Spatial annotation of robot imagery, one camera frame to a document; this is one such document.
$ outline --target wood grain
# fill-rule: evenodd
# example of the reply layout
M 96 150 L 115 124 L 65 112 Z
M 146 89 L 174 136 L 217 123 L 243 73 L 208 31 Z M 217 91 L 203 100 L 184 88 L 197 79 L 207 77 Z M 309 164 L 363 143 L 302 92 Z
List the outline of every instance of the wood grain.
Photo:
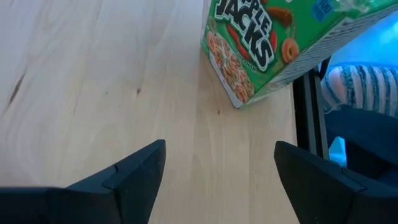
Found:
M 234 110 L 209 0 L 0 1 L 0 185 L 64 187 L 167 142 L 151 223 L 297 223 L 273 160 L 291 87 Z

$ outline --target striped fabric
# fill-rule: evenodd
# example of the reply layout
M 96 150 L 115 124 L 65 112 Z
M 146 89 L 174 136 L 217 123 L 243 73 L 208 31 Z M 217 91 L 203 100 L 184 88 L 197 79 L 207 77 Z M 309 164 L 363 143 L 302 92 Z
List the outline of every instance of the striped fabric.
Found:
M 398 118 L 398 69 L 374 65 L 332 67 L 321 82 L 326 113 L 340 105 Z

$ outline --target cereal box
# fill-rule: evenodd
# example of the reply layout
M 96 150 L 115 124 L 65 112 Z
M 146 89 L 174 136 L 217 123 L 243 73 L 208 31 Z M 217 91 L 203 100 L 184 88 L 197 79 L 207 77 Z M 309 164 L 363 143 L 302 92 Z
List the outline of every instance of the cereal box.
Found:
M 232 104 L 241 108 L 314 68 L 397 5 L 396 0 L 213 0 L 202 45 Z

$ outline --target green cereal box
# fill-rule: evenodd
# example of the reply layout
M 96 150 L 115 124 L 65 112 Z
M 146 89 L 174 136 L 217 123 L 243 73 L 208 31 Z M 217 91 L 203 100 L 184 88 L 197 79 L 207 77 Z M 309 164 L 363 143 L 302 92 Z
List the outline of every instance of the green cereal box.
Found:
M 396 0 L 213 0 L 202 45 L 232 104 L 241 108 L 316 67 L 397 5 Z

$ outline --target black plastic part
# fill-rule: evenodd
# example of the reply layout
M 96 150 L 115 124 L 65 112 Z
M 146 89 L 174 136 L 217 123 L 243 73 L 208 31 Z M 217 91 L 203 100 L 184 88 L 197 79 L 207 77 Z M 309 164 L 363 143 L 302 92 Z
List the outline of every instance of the black plastic part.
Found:
M 341 168 L 286 142 L 277 142 L 275 163 L 282 185 L 301 224 L 344 223 L 362 186 Z
M 1 223 L 148 223 L 165 163 L 157 140 L 68 188 L 1 188 Z
M 301 224 L 398 223 L 398 189 L 277 142 L 282 185 Z
M 329 58 L 293 82 L 298 147 L 329 159 L 323 98 L 320 81 L 325 75 Z

